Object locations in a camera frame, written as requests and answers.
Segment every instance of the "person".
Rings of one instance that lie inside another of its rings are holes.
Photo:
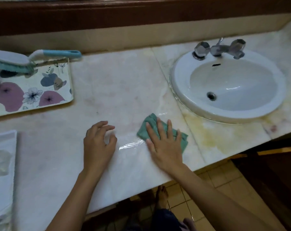
[[[164,131],[161,120],[157,118],[160,138],[149,123],[146,124],[150,139],[146,140],[153,162],[175,181],[177,181],[200,208],[216,231],[273,231],[274,229],[244,209],[226,195],[209,186],[182,162],[181,132],[177,131],[174,140],[172,123],[167,121],[168,130]],[[107,131],[115,127],[107,121],[94,124],[84,138],[84,167],[69,196],[59,209],[46,231],[80,231],[86,211],[104,170],[107,168],[115,149],[117,138],[110,135],[105,144]],[[191,222],[178,221],[171,211],[166,209],[168,193],[163,186],[157,191],[156,210],[151,224],[153,231],[195,230]],[[139,226],[127,230],[139,231]]]

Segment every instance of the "brush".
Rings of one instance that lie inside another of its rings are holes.
[[[36,50],[30,56],[0,50],[0,69],[18,72],[33,73],[35,64],[32,61],[43,58],[81,58],[77,50]]]

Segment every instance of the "sink rim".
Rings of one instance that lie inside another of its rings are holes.
[[[212,55],[209,54],[205,58],[205,60],[198,61],[193,58],[192,52],[193,51],[190,51],[182,55],[176,61],[170,74],[170,85],[178,99],[188,109],[190,109],[197,115],[204,116],[206,118],[213,119],[216,121],[218,120],[223,122],[234,123],[235,120],[240,121],[250,120],[267,115],[270,112],[273,112],[276,108],[278,108],[279,105],[281,105],[282,102],[284,101],[286,96],[286,79],[284,74],[280,71],[280,69],[276,66],[274,62],[260,55],[259,53],[253,52],[251,50],[245,50],[245,56],[240,60],[246,60],[268,69],[269,71],[271,71],[273,79],[277,84],[277,93],[269,103],[255,109],[245,111],[229,111],[208,105],[200,99],[192,100],[193,95],[189,90],[189,85],[190,77],[196,68],[205,63],[210,62],[213,64],[218,64],[222,62],[224,59],[235,60],[229,54],[223,54],[221,58],[213,57]]]

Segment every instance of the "floor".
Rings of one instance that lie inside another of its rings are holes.
[[[222,160],[214,163],[202,168],[201,170],[195,171],[195,174],[277,230],[285,230],[276,216],[271,212],[240,171],[234,166],[231,160]],[[178,183],[170,181],[164,185],[169,194],[169,209],[179,220],[183,220],[185,217],[191,217],[194,220],[198,231],[214,230],[197,205]],[[152,189],[151,193],[153,196],[155,195],[156,190],[157,188]],[[140,197],[142,196],[135,195],[131,197],[130,200],[140,201]],[[140,221],[146,226],[151,223],[153,209],[154,204],[140,209]],[[96,230],[120,231],[123,229],[127,219],[128,216],[125,216],[115,219],[114,221],[108,221],[108,224],[103,225]]]

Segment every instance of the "white flower outline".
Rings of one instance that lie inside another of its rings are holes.
[[[39,101],[41,95],[43,94],[42,90],[38,90],[36,87],[29,88],[28,92],[25,92],[23,95],[22,103],[34,104]]]

